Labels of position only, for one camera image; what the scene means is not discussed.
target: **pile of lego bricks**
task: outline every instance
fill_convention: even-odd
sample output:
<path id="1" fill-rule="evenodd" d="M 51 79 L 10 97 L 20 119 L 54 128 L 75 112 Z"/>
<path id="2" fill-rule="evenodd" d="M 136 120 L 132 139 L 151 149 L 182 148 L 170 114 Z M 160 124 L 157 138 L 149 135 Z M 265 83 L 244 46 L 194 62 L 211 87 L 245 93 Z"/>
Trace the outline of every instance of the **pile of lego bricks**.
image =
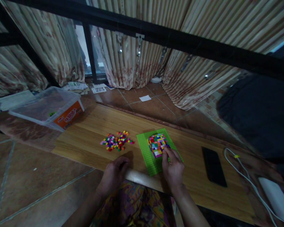
<path id="1" fill-rule="evenodd" d="M 106 145 L 106 149 L 108 151 L 112 151 L 114 148 L 118 151 L 125 150 L 125 147 L 122 147 L 125 143 L 134 144 L 130 138 L 126 138 L 126 136 L 129 136 L 129 133 L 126 131 L 117 132 L 117 135 L 120 135 L 120 137 L 115 137 L 113 134 L 107 134 L 107 137 L 101 141 L 101 145 Z"/>
<path id="2" fill-rule="evenodd" d="M 159 133 L 149 137 L 148 144 L 151 149 L 151 152 L 154 158 L 159 158 L 162 156 L 162 151 L 164 147 L 169 147 L 167 143 L 167 139 L 165 138 L 164 134 Z"/>

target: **papers on floor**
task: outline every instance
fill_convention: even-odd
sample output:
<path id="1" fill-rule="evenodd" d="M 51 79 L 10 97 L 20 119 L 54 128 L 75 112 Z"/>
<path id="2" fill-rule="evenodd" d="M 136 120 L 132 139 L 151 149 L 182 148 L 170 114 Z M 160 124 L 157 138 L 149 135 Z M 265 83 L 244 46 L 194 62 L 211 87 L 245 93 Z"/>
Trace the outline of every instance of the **papers on floor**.
<path id="1" fill-rule="evenodd" d="M 142 102 L 145 102 L 147 100 L 151 100 L 151 98 L 149 97 L 149 95 L 143 96 L 139 98 Z"/>
<path id="2" fill-rule="evenodd" d="M 104 84 L 92 84 L 94 86 L 94 88 L 100 88 L 100 87 L 107 87 L 111 90 L 115 89 L 115 87 L 112 87 L 109 85 L 109 83 L 104 83 Z"/>
<path id="3" fill-rule="evenodd" d="M 106 92 L 106 89 L 105 89 L 105 87 L 92 88 L 92 92 L 93 92 L 94 94 L 102 93 L 102 92 Z"/>
<path id="4" fill-rule="evenodd" d="M 0 98 L 0 109 L 6 111 L 33 99 L 35 97 L 29 90 L 5 96 Z"/>
<path id="5" fill-rule="evenodd" d="M 87 92 L 90 91 L 86 83 L 76 81 L 68 82 L 64 87 L 62 87 L 62 89 L 77 93 L 79 95 L 87 95 Z"/>

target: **orange label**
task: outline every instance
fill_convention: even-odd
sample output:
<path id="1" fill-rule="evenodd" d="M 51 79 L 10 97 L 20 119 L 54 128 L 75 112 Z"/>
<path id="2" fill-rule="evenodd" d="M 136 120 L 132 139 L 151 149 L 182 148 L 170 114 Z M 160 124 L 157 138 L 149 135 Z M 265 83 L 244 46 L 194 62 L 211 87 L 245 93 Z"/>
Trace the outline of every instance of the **orange label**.
<path id="1" fill-rule="evenodd" d="M 57 117 L 54 122 L 62 127 L 67 129 L 72 122 L 83 113 L 82 107 L 79 101 L 75 102 L 70 108 L 68 108 L 63 114 Z"/>

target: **patterned skirt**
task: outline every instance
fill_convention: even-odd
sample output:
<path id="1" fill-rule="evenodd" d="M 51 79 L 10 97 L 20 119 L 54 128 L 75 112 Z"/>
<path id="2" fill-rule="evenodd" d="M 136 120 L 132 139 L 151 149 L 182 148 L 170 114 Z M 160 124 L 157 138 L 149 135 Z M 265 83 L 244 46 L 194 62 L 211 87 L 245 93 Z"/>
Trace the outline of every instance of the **patterned skirt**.
<path id="1" fill-rule="evenodd" d="M 91 226 L 176 226 L 171 197 L 125 180 L 103 203 Z"/>

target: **white cable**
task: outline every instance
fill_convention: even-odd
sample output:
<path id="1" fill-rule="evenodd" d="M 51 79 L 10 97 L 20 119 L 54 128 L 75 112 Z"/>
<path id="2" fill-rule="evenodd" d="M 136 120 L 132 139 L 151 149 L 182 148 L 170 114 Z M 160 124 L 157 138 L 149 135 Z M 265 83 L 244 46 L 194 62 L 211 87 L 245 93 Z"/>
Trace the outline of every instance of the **white cable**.
<path id="1" fill-rule="evenodd" d="M 241 176 L 243 176 L 243 177 L 252 185 L 253 189 L 255 190 L 256 194 L 257 194 L 258 197 L 260 198 L 260 200 L 261 200 L 261 202 L 263 203 L 264 207 L 267 209 L 268 214 L 269 214 L 269 216 L 270 216 L 270 218 L 271 218 L 271 220 L 272 220 L 274 226 L 275 226 L 275 227 L 278 227 L 278 226 L 276 225 L 276 223 L 275 223 L 273 217 L 271 216 L 271 214 L 273 214 L 276 218 L 278 218 L 278 219 L 281 220 L 282 222 L 284 222 L 284 220 L 281 219 L 281 218 L 279 218 L 278 216 L 276 216 L 276 215 L 274 214 L 274 212 L 270 209 L 270 207 L 267 205 L 267 203 L 262 199 L 262 197 L 261 197 L 260 194 L 259 194 L 259 191 L 258 191 L 257 187 L 251 182 L 250 176 L 249 176 L 249 174 L 248 174 L 248 171 L 247 171 L 247 169 L 243 166 L 243 164 L 241 163 L 240 159 L 239 159 L 238 157 L 236 158 L 236 159 L 238 160 L 238 162 L 241 164 L 241 166 L 243 167 L 243 169 L 245 170 L 245 172 L 247 173 L 247 177 L 246 177 L 244 174 L 242 174 L 241 172 L 239 172 L 239 170 L 237 170 L 237 168 L 228 160 L 228 158 L 227 158 L 227 156 L 226 156 L 226 151 L 230 151 L 234 156 L 236 156 L 236 154 L 235 154 L 234 152 L 232 152 L 232 151 L 231 151 L 230 149 L 228 149 L 228 148 L 225 148 L 225 149 L 224 149 L 224 156 L 225 156 L 226 160 L 232 165 L 232 167 L 233 167 Z"/>

